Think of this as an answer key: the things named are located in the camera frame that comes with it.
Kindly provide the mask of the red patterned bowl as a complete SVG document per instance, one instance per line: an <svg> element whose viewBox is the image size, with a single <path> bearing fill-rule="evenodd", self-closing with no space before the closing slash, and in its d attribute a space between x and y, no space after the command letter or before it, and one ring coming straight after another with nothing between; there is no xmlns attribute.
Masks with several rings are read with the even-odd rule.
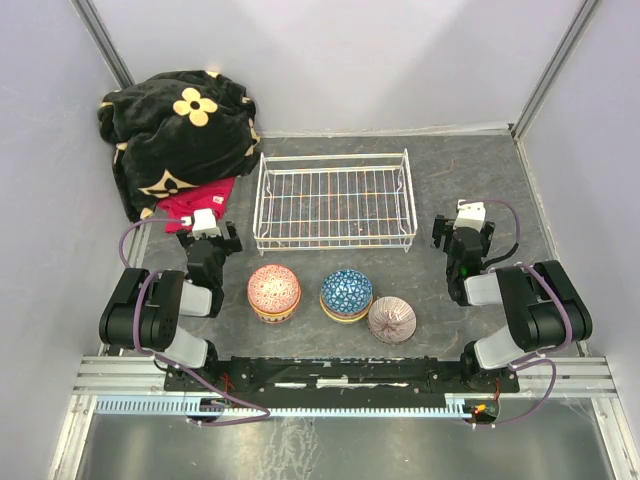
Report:
<svg viewBox="0 0 640 480"><path fill-rule="evenodd" d="M250 305L265 312L282 312L301 298L297 276L288 267L268 264L258 268L249 278L247 296Z"/></svg>

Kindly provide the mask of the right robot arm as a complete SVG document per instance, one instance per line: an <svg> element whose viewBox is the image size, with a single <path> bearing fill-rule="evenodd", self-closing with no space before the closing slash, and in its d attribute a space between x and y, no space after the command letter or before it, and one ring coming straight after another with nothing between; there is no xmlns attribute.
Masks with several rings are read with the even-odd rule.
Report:
<svg viewBox="0 0 640 480"><path fill-rule="evenodd" d="M591 315L557 260L497 268L488 260L495 224L438 215L436 248L447 256L445 278L451 300L463 307L499 305L506 325L469 343L460 356L459 379L481 391L510 366L520 367L593 332Z"/></svg>

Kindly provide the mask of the white wire dish rack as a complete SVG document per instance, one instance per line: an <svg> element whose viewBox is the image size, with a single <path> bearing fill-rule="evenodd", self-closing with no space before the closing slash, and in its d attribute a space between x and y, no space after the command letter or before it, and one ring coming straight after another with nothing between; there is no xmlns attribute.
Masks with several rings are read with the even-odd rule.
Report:
<svg viewBox="0 0 640 480"><path fill-rule="evenodd" d="M418 231L409 153L266 156L252 233L258 251L393 248Z"/></svg>

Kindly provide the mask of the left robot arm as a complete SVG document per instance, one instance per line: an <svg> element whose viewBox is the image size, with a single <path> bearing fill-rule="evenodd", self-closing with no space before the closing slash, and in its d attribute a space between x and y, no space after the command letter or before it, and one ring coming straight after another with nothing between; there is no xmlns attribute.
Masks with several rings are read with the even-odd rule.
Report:
<svg viewBox="0 0 640 480"><path fill-rule="evenodd" d="M102 343L153 355L174 379L198 389L215 387L223 371L212 342L179 326L181 316L214 318L224 300L223 268L227 258L242 251L234 223L226 231L180 229L187 271L126 267L99 322Z"/></svg>

